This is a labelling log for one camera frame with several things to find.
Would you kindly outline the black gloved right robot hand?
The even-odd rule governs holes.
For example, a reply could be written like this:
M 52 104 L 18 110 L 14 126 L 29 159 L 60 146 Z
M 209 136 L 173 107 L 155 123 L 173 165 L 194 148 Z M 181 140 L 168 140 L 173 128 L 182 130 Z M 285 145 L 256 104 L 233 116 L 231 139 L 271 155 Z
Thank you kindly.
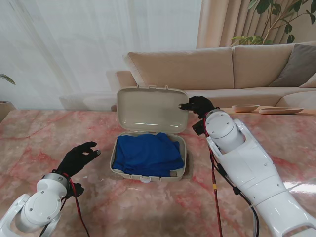
M 218 109 L 218 107 L 215 107 L 209 99 L 203 96 L 193 96 L 189 98 L 188 103 L 179 104 L 179 109 L 193 111 L 199 119 L 202 119 L 208 112 Z

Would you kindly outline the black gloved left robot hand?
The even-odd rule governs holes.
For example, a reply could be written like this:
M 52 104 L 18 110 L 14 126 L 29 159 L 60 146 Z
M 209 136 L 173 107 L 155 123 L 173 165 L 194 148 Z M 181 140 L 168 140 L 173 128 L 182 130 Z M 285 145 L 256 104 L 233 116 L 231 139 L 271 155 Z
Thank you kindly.
M 63 158 L 57 169 L 52 172 L 71 178 L 79 173 L 88 163 L 97 158 L 100 150 L 93 150 L 97 143 L 90 141 L 72 148 Z

